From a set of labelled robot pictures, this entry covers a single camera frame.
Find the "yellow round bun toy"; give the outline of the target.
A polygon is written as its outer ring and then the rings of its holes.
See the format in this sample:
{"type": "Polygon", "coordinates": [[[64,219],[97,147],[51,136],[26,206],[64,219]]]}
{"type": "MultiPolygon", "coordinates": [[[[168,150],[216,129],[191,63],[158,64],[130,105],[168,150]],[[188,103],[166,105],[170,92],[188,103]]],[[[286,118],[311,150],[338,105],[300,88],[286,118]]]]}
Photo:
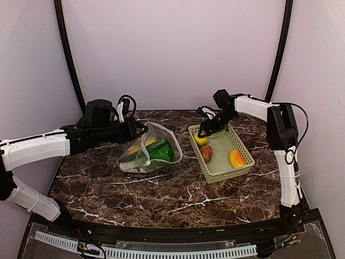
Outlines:
{"type": "Polygon", "coordinates": [[[194,134],[194,141],[198,147],[202,147],[208,144],[208,138],[207,137],[200,138],[197,133],[194,134]]]}

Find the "pale yellow bread toy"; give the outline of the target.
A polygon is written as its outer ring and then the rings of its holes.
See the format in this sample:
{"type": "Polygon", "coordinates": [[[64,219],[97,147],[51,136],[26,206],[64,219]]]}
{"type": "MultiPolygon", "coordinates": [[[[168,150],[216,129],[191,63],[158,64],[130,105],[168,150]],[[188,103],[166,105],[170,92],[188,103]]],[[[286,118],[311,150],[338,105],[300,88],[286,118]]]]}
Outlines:
{"type": "Polygon", "coordinates": [[[144,146],[147,147],[147,146],[155,143],[156,141],[157,141],[157,139],[155,137],[147,138],[145,143],[144,143],[144,146]]]}

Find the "brown potato toy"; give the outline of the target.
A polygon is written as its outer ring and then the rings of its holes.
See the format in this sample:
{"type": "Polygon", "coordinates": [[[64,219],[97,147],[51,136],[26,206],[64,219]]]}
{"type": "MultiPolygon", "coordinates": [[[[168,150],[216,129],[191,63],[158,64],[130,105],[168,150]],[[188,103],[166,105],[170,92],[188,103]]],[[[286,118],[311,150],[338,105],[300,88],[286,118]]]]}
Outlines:
{"type": "Polygon", "coordinates": [[[200,148],[200,153],[205,161],[205,163],[210,163],[212,156],[213,156],[213,150],[212,147],[209,145],[204,145],[200,148]]]}

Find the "yellow lemon toy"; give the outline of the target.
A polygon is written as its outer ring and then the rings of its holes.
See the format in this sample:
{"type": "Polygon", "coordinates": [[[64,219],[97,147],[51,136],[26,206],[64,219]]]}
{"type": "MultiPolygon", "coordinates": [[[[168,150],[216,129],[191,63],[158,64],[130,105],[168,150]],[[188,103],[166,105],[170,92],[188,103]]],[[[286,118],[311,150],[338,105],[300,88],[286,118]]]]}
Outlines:
{"type": "Polygon", "coordinates": [[[136,152],[138,152],[138,151],[140,151],[141,150],[141,147],[140,146],[131,146],[131,147],[129,147],[129,149],[128,149],[128,154],[129,155],[132,155],[132,154],[134,154],[134,153],[136,153],[136,152]]]}

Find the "clear zip top bag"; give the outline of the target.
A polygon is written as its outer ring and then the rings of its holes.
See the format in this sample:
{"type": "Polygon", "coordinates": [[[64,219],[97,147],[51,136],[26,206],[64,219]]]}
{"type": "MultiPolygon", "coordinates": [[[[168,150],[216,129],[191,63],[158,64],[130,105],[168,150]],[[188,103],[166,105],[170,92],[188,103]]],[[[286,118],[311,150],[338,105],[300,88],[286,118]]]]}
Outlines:
{"type": "Polygon", "coordinates": [[[154,122],[146,122],[148,131],[116,161],[126,173],[150,173],[182,160],[182,149],[173,131],[154,122]]]}

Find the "green cucumber toy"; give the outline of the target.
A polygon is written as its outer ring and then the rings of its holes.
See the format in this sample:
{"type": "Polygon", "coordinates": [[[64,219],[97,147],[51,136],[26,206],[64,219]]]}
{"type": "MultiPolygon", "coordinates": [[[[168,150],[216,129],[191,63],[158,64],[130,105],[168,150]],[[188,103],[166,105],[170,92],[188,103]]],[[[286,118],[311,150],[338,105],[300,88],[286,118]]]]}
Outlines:
{"type": "Polygon", "coordinates": [[[147,150],[148,152],[152,152],[152,151],[154,151],[154,150],[160,148],[160,147],[161,147],[162,145],[164,145],[166,142],[167,142],[166,139],[161,139],[161,140],[159,140],[159,141],[156,141],[156,142],[154,142],[154,143],[152,143],[152,144],[146,146],[146,150],[147,150]]]}

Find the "green bok choy toy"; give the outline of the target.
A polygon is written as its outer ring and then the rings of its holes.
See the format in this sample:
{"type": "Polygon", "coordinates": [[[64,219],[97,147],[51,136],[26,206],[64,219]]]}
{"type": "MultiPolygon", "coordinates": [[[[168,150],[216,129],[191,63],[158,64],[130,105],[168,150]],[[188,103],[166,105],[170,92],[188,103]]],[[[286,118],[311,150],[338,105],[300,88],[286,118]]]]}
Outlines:
{"type": "Polygon", "coordinates": [[[146,156],[142,148],[132,155],[129,155],[127,151],[119,159],[119,168],[124,172],[149,173],[161,168],[165,163],[174,162],[175,160],[172,145],[168,140],[160,148],[152,152],[147,151],[147,153],[148,156],[146,156]]]}

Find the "beige plastic basket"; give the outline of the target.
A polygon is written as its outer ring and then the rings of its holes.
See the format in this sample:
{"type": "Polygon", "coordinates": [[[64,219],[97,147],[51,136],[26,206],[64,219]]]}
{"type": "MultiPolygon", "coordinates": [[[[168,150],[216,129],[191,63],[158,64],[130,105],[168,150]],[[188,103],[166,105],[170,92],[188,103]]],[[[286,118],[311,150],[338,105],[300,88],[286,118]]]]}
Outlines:
{"type": "Polygon", "coordinates": [[[229,126],[228,130],[224,129],[208,137],[208,145],[212,148],[212,158],[209,163],[206,163],[194,139],[194,134],[198,133],[199,129],[200,125],[188,128],[192,148],[208,184],[247,174],[255,165],[254,158],[232,126],[229,126]],[[230,163],[230,152],[235,149],[245,160],[245,165],[242,167],[234,168],[230,163]]]}

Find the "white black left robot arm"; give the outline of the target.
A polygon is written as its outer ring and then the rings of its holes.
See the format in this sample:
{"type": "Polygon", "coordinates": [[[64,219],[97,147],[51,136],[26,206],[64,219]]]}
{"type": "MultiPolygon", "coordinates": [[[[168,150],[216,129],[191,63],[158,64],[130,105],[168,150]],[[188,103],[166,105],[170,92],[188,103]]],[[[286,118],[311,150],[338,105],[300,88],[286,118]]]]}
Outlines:
{"type": "Polygon", "coordinates": [[[65,205],[49,198],[14,176],[13,170],[33,162],[81,154],[103,143],[125,144],[141,137],[148,127],[134,117],[135,100],[123,95],[116,107],[96,99],[86,105],[76,124],[31,137],[1,141],[1,201],[12,202],[53,223],[64,235],[76,231],[65,205]]]}

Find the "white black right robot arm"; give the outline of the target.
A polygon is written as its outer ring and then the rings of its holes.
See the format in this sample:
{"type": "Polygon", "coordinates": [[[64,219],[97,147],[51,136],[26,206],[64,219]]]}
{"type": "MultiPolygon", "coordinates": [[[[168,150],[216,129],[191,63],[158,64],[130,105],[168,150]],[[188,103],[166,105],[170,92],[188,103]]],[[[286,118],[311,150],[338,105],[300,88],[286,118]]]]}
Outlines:
{"type": "Polygon", "coordinates": [[[219,112],[208,106],[197,109],[197,113],[205,118],[198,132],[201,138],[227,129],[229,122],[239,113],[265,122],[267,144],[274,151],[281,183],[280,217],[276,220],[275,229],[280,234],[287,234],[298,226],[303,218],[303,194],[297,159],[301,138],[298,137],[294,105],[271,103],[250,94],[230,95],[225,89],[218,90],[213,99],[220,109],[219,112]]]}

